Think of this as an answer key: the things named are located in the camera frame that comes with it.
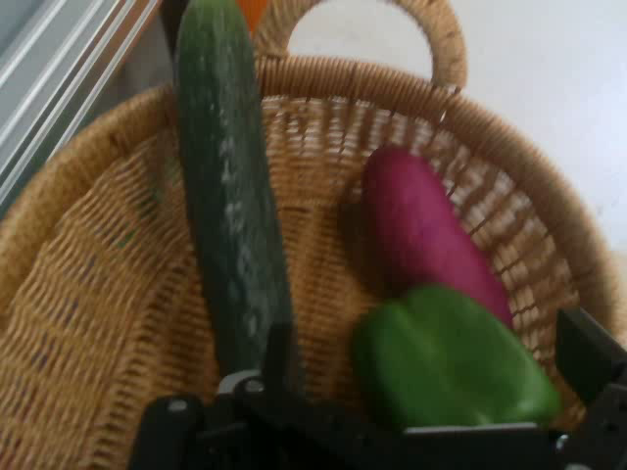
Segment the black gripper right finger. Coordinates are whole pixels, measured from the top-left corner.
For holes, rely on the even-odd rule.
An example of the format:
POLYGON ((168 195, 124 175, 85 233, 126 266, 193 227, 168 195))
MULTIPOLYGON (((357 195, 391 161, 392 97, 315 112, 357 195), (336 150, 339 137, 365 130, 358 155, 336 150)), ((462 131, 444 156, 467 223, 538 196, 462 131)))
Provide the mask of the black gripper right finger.
POLYGON ((626 350, 586 310, 557 315, 555 363, 586 416, 559 452, 565 469, 626 467, 626 350))

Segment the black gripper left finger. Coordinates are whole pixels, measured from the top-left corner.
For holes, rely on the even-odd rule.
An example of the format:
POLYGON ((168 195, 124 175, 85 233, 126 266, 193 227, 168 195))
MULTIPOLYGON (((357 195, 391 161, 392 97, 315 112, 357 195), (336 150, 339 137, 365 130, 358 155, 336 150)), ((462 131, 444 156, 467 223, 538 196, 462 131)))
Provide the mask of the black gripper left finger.
POLYGON ((270 402, 293 391, 300 374, 291 322, 271 326, 260 370, 220 382, 214 400, 166 396, 149 403, 129 469, 283 469, 286 456, 272 427, 270 402))

